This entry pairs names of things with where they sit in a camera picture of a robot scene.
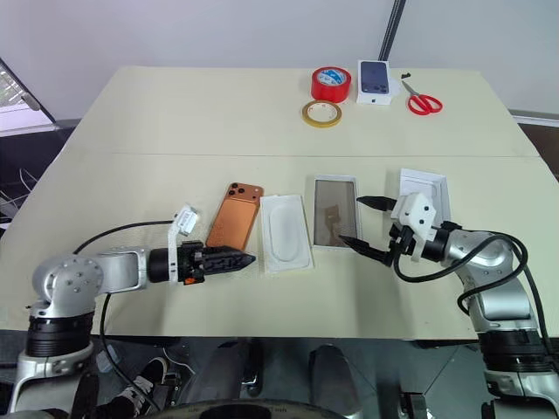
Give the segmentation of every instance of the tape roll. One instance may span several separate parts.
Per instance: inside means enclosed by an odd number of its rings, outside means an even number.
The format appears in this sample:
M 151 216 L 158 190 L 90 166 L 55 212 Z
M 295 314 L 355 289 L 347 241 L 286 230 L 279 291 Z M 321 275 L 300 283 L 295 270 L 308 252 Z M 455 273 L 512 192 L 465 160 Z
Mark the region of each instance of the tape roll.
M 349 94 L 351 74 L 339 67 L 321 67 L 313 72 L 311 94 L 317 100 L 339 103 Z
M 327 100 L 313 100 L 303 107 L 303 120 L 317 128 L 333 127 L 340 122 L 342 110 Z

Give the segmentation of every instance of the blue phone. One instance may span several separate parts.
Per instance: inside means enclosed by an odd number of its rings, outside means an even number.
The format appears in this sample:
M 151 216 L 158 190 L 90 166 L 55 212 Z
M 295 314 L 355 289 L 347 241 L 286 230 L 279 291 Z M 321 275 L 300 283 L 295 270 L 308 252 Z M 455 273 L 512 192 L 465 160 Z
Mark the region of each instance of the blue phone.
M 361 63 L 361 91 L 364 93 L 389 94 L 386 64 L 379 61 Z

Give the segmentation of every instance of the scissor handle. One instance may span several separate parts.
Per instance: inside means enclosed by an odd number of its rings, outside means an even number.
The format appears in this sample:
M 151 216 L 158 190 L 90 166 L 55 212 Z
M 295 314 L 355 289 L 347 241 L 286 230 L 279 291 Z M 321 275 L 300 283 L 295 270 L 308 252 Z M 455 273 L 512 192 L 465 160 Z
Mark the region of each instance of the scissor handle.
M 408 99 L 408 108 L 417 115 L 437 113 L 443 109 L 440 100 L 426 94 L 413 94 Z

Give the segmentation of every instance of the orange phone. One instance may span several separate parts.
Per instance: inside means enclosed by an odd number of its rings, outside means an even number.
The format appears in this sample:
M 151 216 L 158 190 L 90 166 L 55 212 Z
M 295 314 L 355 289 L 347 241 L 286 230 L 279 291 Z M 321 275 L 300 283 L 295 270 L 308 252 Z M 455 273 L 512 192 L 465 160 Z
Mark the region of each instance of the orange phone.
M 260 186 L 232 183 L 213 222 L 206 246 L 230 246 L 243 251 L 259 212 Z

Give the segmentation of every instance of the gray floor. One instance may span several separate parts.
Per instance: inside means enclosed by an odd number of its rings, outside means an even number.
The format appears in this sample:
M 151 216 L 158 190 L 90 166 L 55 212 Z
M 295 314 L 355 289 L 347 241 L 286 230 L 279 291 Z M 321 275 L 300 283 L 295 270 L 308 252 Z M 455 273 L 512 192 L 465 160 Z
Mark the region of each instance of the gray floor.
M 188 362 L 196 371 L 211 351 L 227 338 L 181 338 L 168 348 L 176 361 Z M 483 361 L 477 345 L 423 349 L 401 340 L 265 339 L 265 381 L 262 397 L 308 401 L 308 354 L 330 343 L 347 356 L 362 399 L 366 418 L 397 417 L 397 390 L 424 393 L 438 419 L 480 417 L 480 406 L 491 399 L 483 379 Z M 121 367 L 132 376 L 162 350 L 148 345 L 112 341 Z M 24 333 L 0 332 L 0 362 L 16 359 Z M 14 371 L 0 369 L 0 381 L 13 381 Z M 100 374 L 99 403 L 111 400 L 124 387 L 113 373 Z

